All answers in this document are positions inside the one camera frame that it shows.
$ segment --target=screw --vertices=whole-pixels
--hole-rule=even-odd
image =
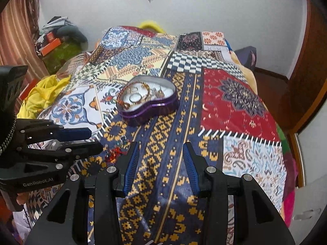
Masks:
[[[56,164],[56,169],[62,169],[63,165],[62,164]]]
[[[252,180],[252,176],[250,174],[244,174],[243,178],[246,180],[246,181],[251,181]]]
[[[77,181],[80,176],[78,174],[73,174],[70,176],[71,181]]]
[[[215,173],[216,172],[216,168],[215,167],[213,167],[213,166],[209,166],[209,167],[207,167],[207,171],[209,172],[209,173]]]
[[[114,173],[116,170],[117,170],[117,169],[116,169],[116,167],[114,167],[114,166],[111,166],[111,167],[108,167],[108,168],[107,168],[107,172],[109,172],[109,173]]]

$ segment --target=orange curtain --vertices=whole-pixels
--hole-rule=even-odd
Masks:
[[[0,65],[28,65],[22,88],[49,75],[35,52],[38,0],[10,0],[0,14]]]

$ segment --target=wooden floor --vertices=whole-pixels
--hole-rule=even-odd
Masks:
[[[292,127],[287,83],[280,78],[254,71],[258,95],[284,132]]]

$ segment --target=ring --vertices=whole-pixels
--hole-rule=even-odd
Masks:
[[[139,90],[137,87],[133,87],[133,86],[129,87],[128,89],[129,89],[130,93],[133,93],[133,92]]]
[[[130,99],[130,102],[136,104],[141,101],[142,95],[140,93],[133,93],[130,95],[129,99]]]

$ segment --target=bed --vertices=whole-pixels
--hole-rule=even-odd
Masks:
[[[117,200],[124,244],[200,244],[206,200],[192,194],[181,153],[185,141],[225,174],[251,174],[282,217],[292,215],[294,200],[285,203],[295,188],[295,169],[286,138],[257,96],[253,73],[239,63],[222,32],[172,36],[110,28],[92,53],[75,57],[58,77],[69,74],[70,83],[38,118],[65,128],[88,127],[92,138],[109,148],[121,136],[141,145],[132,191]],[[116,96],[140,74],[170,80],[180,107],[131,127],[117,113]],[[49,148],[51,142],[36,146]],[[103,151],[76,161],[68,176],[87,177],[114,165],[104,156]],[[27,207],[33,222],[59,188],[30,193]],[[233,196],[228,200],[226,242],[233,244]],[[93,208],[90,196],[89,244],[94,244]]]

